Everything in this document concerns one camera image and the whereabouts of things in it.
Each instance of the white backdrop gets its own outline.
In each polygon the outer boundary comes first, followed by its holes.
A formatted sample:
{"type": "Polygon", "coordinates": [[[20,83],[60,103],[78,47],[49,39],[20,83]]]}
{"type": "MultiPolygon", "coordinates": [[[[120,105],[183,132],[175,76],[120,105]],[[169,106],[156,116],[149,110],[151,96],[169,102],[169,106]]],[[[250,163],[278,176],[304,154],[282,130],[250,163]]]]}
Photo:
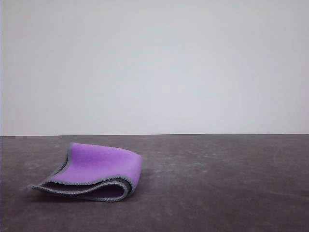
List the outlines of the white backdrop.
{"type": "Polygon", "coordinates": [[[309,133],[307,0],[2,0],[1,134],[309,133]]]}

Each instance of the purple microfiber towel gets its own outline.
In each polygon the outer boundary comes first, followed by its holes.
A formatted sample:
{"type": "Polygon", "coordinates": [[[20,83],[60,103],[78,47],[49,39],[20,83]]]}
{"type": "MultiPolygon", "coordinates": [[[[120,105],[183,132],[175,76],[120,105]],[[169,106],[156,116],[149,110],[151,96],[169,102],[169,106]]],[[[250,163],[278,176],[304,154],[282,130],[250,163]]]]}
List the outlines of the purple microfiber towel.
{"type": "Polygon", "coordinates": [[[125,149],[72,143],[63,165],[33,189],[61,196],[116,202],[132,194],[141,156],[125,149]]]}

